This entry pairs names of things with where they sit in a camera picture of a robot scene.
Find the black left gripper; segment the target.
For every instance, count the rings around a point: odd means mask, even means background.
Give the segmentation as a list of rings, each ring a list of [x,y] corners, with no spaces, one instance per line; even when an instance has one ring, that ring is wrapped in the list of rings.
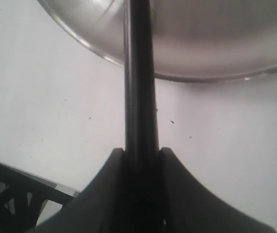
[[[25,233],[36,226],[44,202],[65,207],[74,199],[1,163],[0,184],[0,233]]]

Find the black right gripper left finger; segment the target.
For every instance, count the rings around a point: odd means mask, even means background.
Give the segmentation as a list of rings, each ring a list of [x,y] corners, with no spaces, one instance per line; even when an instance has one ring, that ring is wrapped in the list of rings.
[[[114,149],[89,185],[57,214],[35,227],[37,233],[125,233],[124,151]]]

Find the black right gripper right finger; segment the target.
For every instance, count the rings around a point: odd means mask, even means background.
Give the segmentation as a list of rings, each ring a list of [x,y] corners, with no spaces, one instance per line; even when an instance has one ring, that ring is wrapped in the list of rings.
[[[170,148],[160,150],[166,233],[274,233],[275,229],[222,201]]]

